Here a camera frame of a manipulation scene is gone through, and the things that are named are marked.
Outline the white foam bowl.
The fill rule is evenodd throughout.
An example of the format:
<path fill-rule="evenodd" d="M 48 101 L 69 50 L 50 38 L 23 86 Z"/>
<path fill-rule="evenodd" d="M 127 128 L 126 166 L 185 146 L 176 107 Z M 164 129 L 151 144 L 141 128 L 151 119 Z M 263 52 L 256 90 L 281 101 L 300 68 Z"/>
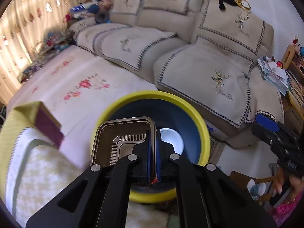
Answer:
<path fill-rule="evenodd" d="M 169 143 L 173 146 L 174 152 L 182 155 L 184 151 L 184 142 L 181 135 L 173 129 L 162 128 L 160 129 L 160 136 L 162 143 L 160 143 L 160 150 L 163 150 L 163 142 Z"/>

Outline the brown plastic tray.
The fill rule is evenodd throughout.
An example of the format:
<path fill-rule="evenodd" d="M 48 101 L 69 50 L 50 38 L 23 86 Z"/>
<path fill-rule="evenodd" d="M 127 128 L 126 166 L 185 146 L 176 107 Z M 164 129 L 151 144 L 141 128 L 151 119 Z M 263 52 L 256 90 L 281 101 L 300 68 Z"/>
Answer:
<path fill-rule="evenodd" d="M 150 131 L 152 157 L 150 184 L 153 183 L 156 178 L 156 126 L 149 117 L 122 118 L 99 125 L 94 138 L 91 164 L 109 167 L 133 154 L 133 146 L 144 142 L 147 130 Z"/>

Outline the yellow rimmed dark trash bin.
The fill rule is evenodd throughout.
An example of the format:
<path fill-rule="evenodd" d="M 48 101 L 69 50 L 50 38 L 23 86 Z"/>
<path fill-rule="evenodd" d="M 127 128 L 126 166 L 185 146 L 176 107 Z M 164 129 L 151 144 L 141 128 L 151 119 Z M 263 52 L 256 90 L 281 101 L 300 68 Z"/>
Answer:
<path fill-rule="evenodd" d="M 205 166 L 210 155 L 210 135 L 207 125 L 198 111 L 184 99 L 162 91 L 140 91 L 119 98 L 98 118 L 91 137 L 91 149 L 97 128 L 109 121 L 120 118 L 151 118 L 157 129 L 170 128 L 177 131 L 183 140 L 182 155 L 191 163 Z M 133 188 L 130 201 L 137 203 L 159 203 L 174 199 L 173 184 L 156 183 L 146 188 Z"/>

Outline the stack of papers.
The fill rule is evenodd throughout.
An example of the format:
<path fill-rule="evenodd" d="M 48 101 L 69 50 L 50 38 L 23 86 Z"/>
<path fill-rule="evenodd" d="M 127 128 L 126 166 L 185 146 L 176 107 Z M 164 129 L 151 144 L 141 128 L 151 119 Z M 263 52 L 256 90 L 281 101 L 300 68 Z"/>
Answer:
<path fill-rule="evenodd" d="M 284 96 L 289 91 L 288 75 L 286 70 L 278 66 L 278 62 L 262 56 L 257 59 L 258 68 L 264 80 L 274 85 Z"/>

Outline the wooden side shelf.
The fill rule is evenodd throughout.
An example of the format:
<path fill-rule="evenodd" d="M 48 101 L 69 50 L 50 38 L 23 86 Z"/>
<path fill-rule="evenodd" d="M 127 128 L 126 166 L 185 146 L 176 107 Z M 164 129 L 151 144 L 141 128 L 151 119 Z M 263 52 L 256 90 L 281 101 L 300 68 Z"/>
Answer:
<path fill-rule="evenodd" d="M 288 75 L 288 99 L 300 121 L 303 121 L 303 56 L 296 51 L 297 48 L 290 44 L 281 63 Z"/>

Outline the white floral floor rug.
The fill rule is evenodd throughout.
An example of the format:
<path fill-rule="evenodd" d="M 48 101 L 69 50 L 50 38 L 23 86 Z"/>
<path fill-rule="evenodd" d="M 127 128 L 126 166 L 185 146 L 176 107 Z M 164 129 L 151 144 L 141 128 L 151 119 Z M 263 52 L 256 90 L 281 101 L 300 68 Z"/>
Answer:
<path fill-rule="evenodd" d="M 70 46 L 55 56 L 10 99 L 7 110 L 40 100 L 61 124 L 60 151 L 78 168 L 86 168 L 98 118 L 117 99 L 156 87 L 104 58 Z"/>

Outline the beige sectional sofa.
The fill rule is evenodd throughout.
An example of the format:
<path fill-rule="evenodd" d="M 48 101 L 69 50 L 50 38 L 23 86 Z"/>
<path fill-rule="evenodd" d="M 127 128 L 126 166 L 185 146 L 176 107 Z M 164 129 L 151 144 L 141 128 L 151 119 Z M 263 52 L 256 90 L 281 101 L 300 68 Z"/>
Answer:
<path fill-rule="evenodd" d="M 69 30 L 79 47 L 189 102 L 221 141 L 254 143 L 259 115 L 284 121 L 280 92 L 258 65 L 271 54 L 274 29 L 256 15 L 221 11 L 216 0 L 112 0 L 109 19 Z"/>

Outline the yellow green patterned tablecloth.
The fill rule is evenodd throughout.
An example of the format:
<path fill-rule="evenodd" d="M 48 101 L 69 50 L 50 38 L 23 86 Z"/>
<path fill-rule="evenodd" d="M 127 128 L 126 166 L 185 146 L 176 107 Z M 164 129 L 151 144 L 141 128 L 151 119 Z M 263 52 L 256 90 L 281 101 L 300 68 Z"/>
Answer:
<path fill-rule="evenodd" d="M 1 128 L 1 200 L 20 227 L 82 173 L 59 151 L 60 128 L 41 101 L 12 109 Z"/>

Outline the cream patterned curtain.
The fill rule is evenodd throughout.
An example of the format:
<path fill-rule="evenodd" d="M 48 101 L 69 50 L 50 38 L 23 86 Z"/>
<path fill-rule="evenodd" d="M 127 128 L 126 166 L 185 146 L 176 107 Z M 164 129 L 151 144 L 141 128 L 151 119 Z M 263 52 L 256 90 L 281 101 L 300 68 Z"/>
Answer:
<path fill-rule="evenodd" d="M 20 89 L 17 80 L 42 51 L 50 32 L 66 33 L 69 9 L 85 0 L 12 0 L 1 16 L 1 102 Z"/>

